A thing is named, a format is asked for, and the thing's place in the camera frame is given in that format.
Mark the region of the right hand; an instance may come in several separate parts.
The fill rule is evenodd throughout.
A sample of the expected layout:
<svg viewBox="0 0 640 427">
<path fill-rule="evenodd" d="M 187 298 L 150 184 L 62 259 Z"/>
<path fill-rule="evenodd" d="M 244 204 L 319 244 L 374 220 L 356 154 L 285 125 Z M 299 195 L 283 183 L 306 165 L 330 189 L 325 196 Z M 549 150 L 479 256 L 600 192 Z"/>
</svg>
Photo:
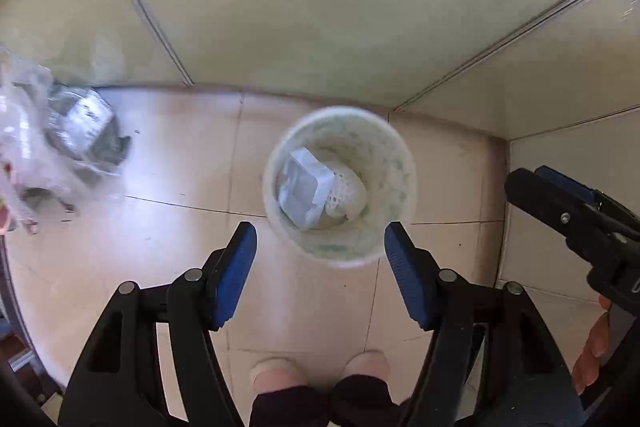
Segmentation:
<svg viewBox="0 0 640 427">
<path fill-rule="evenodd" d="M 602 295 L 599 296 L 599 303 L 604 313 L 591 327 L 582 353 L 572 370 L 573 384 L 578 395 L 581 395 L 587 387 L 597 380 L 601 358 L 606 355 L 610 347 L 610 316 L 608 311 L 610 311 L 612 303 L 610 299 Z"/>
</svg>

